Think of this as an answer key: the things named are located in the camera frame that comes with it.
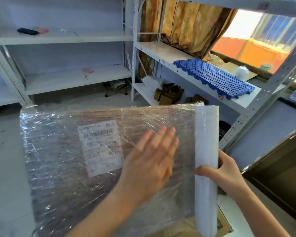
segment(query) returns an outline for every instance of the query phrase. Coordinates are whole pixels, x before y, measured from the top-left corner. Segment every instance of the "left hand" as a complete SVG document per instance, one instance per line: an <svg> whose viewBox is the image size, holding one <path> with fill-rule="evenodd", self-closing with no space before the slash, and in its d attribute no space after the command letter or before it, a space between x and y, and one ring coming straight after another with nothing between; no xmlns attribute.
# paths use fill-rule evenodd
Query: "left hand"
<svg viewBox="0 0 296 237"><path fill-rule="evenodd" d="M173 157L179 139L175 129L148 130L126 158L121 177L113 189L125 203L136 208L153 197L172 175Z"/></svg>

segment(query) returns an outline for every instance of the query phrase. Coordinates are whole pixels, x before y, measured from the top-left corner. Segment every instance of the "white fluffy object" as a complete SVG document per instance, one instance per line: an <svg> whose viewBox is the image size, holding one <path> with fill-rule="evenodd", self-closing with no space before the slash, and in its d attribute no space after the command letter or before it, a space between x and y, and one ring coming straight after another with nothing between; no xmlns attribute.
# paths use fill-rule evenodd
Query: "white fluffy object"
<svg viewBox="0 0 296 237"><path fill-rule="evenodd" d="M157 89L162 89L163 79L160 77L146 75L146 77L144 77L142 81L145 86L148 87L148 89L152 92L155 92Z"/></svg>
<svg viewBox="0 0 296 237"><path fill-rule="evenodd" d="M239 80L246 81L249 77L249 73L250 71L247 67L240 66L234 71L234 76Z"/></svg>

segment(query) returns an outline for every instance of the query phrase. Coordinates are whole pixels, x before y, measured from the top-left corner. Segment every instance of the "floor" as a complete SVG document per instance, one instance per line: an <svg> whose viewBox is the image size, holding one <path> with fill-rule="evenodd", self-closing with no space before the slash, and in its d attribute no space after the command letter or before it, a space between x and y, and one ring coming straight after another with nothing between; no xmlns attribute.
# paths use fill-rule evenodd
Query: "floor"
<svg viewBox="0 0 296 237"><path fill-rule="evenodd" d="M105 89L101 85L92 85L36 95L35 102L47 102L48 105L57 105L62 110L148 105L140 95L135 96L135 102L130 101L130 95L122 93L108 98L104 95ZM34 230L19 111L19 104L7 106L0 111L0 237L30 237ZM234 229L233 233L226 236L253 236L232 199L219 196L218 204Z"/></svg>

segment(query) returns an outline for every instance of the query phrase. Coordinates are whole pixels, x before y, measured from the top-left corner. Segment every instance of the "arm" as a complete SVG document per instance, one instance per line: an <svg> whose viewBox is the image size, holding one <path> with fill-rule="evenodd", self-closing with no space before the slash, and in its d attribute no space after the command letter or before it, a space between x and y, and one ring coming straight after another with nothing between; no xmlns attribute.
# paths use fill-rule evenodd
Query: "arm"
<svg viewBox="0 0 296 237"><path fill-rule="evenodd" d="M127 156L114 189L66 237L105 237L112 234L143 202L154 196L172 175L179 140L175 129L149 130Z"/></svg>
<svg viewBox="0 0 296 237"><path fill-rule="evenodd" d="M219 169L200 166L194 172L211 178L237 203L255 237L290 237L248 187L234 159L219 150L219 163Z"/></svg>

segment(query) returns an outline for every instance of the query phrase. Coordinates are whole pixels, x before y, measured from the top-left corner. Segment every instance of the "wrapped package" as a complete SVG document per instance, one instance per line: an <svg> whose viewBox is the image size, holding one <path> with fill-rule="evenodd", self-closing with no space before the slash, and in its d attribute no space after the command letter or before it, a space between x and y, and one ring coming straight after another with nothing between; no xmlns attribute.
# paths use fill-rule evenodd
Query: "wrapped package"
<svg viewBox="0 0 296 237"><path fill-rule="evenodd" d="M20 125L37 236L62 237L82 221L117 183L123 160L142 134L161 126L175 127L180 140L173 175L113 236L143 237L194 216L194 110L199 105L23 109ZM207 114L209 107L202 106L206 118L218 120L218 108Z"/></svg>

